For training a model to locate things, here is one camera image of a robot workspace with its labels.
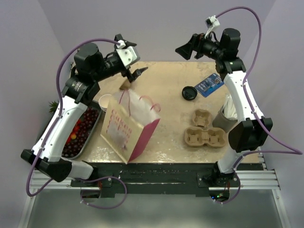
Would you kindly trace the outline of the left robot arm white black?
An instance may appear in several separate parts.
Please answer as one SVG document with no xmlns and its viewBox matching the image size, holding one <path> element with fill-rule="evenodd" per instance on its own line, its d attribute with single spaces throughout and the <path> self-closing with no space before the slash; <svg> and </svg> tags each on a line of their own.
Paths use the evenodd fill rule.
<svg viewBox="0 0 304 228">
<path fill-rule="evenodd" d="M 131 65 L 140 60 L 136 44 L 117 34 L 113 40 L 99 38 L 84 41 L 74 47 L 63 58 L 56 74 L 59 82 L 61 70 L 71 55 L 77 73 L 57 87 L 59 104 L 39 141 L 31 148 L 24 149 L 21 158 L 52 180 L 62 182 L 67 177 L 81 178 L 87 186 L 98 182 L 98 174 L 86 162 L 71 161 L 62 157 L 66 141 L 74 125 L 87 110 L 99 92 L 99 82 L 120 73 L 133 82 L 146 68 L 130 71 Z"/>
</svg>

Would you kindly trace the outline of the pink beige paper bag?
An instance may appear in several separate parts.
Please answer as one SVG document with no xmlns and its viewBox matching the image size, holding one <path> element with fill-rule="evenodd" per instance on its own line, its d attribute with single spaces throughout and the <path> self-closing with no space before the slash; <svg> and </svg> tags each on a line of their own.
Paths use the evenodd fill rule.
<svg viewBox="0 0 304 228">
<path fill-rule="evenodd" d="M 110 98 L 101 137 L 124 163 L 139 157 L 159 121 L 161 106 L 133 90 L 120 90 Z"/>
</svg>

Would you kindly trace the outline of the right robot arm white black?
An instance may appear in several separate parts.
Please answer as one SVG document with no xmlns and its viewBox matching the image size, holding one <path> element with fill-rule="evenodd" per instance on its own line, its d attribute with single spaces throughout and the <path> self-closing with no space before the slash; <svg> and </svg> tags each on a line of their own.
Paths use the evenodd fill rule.
<svg viewBox="0 0 304 228">
<path fill-rule="evenodd" d="M 175 49 L 185 60 L 190 59 L 192 52 L 196 52 L 195 59 L 207 56 L 215 60 L 216 71 L 228 88 L 236 108 L 237 125 L 228 134 L 229 149 L 205 178 L 205 181 L 218 187 L 233 178 L 245 154 L 256 152 L 267 139 L 266 131 L 273 127 L 272 119 L 266 118 L 258 108 L 245 79 L 247 71 L 238 57 L 240 40 L 238 30 L 226 28 L 219 42 L 204 33 L 195 33 L 185 45 Z"/>
</svg>

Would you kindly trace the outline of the single cardboard cup carrier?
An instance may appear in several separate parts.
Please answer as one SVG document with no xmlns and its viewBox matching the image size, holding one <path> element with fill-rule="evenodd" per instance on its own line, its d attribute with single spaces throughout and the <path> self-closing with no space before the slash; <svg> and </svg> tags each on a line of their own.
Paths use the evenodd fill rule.
<svg viewBox="0 0 304 228">
<path fill-rule="evenodd" d="M 120 90 L 128 90 L 128 89 L 131 88 L 131 86 L 132 86 L 132 83 L 131 83 L 128 79 L 126 79 L 126 80 L 121 84 L 121 86 L 119 87 L 119 89 L 120 89 Z"/>
</svg>

